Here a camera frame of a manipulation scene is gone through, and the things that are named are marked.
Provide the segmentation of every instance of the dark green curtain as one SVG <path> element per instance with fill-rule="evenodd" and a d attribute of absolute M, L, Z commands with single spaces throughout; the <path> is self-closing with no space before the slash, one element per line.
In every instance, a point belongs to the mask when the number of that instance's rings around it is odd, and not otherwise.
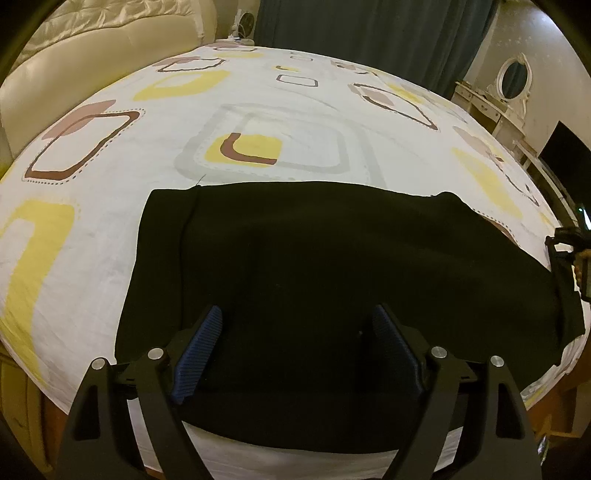
<path fill-rule="evenodd" d="M 354 61 L 447 98 L 498 0 L 261 0 L 257 45 Z"/>

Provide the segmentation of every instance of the black bracket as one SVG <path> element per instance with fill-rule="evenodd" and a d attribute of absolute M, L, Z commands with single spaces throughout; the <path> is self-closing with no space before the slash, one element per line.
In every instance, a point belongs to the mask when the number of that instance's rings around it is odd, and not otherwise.
<path fill-rule="evenodd" d="M 151 349 L 130 364 L 110 365 L 104 358 L 91 363 L 70 410 L 57 480 L 151 478 L 143 467 L 129 418 L 127 400 L 136 396 L 166 478 L 213 480 L 176 405 L 183 395 L 193 393 L 219 336 L 221 312 L 215 309 L 206 310 L 165 349 Z M 213 324 L 219 328 L 208 337 L 212 312 Z M 418 330 L 401 325 L 387 305 L 376 306 L 372 320 L 400 381 L 427 398 L 412 436 L 384 480 L 541 480 L 540 458 L 525 406 L 502 358 L 494 356 L 486 364 L 476 364 L 455 358 L 441 346 L 430 347 Z M 209 353 L 199 357 L 195 352 L 204 343 Z M 195 358 L 199 362 L 191 363 Z M 187 382 L 187 375 L 192 380 Z M 460 392 L 468 394 L 468 404 L 459 447 L 453 463 L 434 473 Z"/>

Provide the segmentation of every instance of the headboard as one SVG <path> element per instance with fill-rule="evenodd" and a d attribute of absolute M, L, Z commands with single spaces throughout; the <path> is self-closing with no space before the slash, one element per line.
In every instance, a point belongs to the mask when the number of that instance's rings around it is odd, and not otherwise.
<path fill-rule="evenodd" d="M 0 177 L 66 112 L 138 69 L 213 42 L 216 25 L 213 0 L 64 1 L 0 86 Z"/>

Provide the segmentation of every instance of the television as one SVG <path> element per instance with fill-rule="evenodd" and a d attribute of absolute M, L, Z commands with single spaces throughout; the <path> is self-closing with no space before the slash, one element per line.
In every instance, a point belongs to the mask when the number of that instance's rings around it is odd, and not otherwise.
<path fill-rule="evenodd" d="M 591 212 L 591 150 L 562 122 L 539 157 L 560 180 L 573 203 Z"/>

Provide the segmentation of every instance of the wall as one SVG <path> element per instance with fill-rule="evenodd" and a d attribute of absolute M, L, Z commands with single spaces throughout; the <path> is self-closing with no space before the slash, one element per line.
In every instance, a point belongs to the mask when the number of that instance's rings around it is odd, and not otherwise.
<path fill-rule="evenodd" d="M 568 40 L 530 1 L 502 2 L 498 15 L 484 60 L 477 56 L 469 72 L 471 83 L 486 89 L 504 61 L 522 51 L 533 70 L 524 125 L 528 143 L 539 153 L 560 120 L 591 148 L 591 77 Z"/>
<path fill-rule="evenodd" d="M 470 69 L 466 72 L 466 76 L 464 77 L 464 80 L 472 85 L 476 84 L 476 79 L 480 74 L 480 70 L 482 68 L 482 65 L 484 64 L 484 59 L 486 57 L 486 54 L 488 53 L 488 49 L 491 47 L 492 36 L 494 35 L 494 32 L 496 30 L 496 24 L 499 20 L 499 12 L 500 9 L 497 9 L 494 18 L 492 19 L 491 26 L 489 27 L 488 32 L 486 33 L 486 37 L 482 41 L 482 44 L 478 49 L 478 53 L 476 54 L 474 61 L 472 61 Z"/>

